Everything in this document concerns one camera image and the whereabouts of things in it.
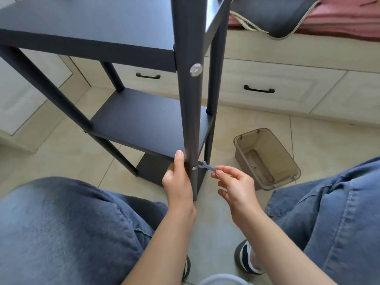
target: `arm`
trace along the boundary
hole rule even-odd
[[[122,285],[181,283],[196,217],[193,192],[183,162],[183,153],[177,151],[174,164],[162,179],[168,197],[168,212]]]
[[[336,285],[261,209],[254,181],[240,170],[217,166],[211,177],[227,189],[218,191],[232,218],[263,264],[273,285]]]

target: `white sock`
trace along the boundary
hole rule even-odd
[[[248,265],[249,265],[249,268],[251,268],[251,270],[252,270],[253,272],[257,273],[257,274],[262,274],[262,273],[264,273],[264,272],[263,272],[263,271],[260,271],[260,270],[258,270],[258,269],[256,269],[256,268],[252,265],[252,263],[251,263],[251,249],[252,249],[252,247],[251,247],[251,245],[248,243],[248,246],[247,246],[247,253],[248,253]]]

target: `foot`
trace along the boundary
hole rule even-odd
[[[244,240],[236,247],[235,263],[244,273],[255,275],[264,273],[255,262],[251,262],[251,245],[247,240]]]
[[[182,280],[186,279],[189,273],[190,273],[190,259],[189,259],[189,256],[187,256],[186,262],[185,262],[185,268],[183,269]]]

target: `transparent plastic bin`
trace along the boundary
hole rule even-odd
[[[254,179],[256,190],[273,190],[301,176],[290,154],[267,128],[236,136],[234,145],[235,158],[241,170]]]

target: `black slipper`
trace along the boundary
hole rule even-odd
[[[249,256],[248,256],[248,251],[247,251],[248,246],[249,246],[248,241],[244,240],[236,247],[235,263],[239,267],[239,269],[243,271],[244,273],[261,275],[264,272],[259,271],[257,269],[254,271],[249,267],[249,264],[248,264]]]
[[[185,262],[185,268],[183,269],[183,276],[182,276],[182,281],[187,278],[187,276],[190,273],[190,259],[189,256],[186,257],[186,262]]]

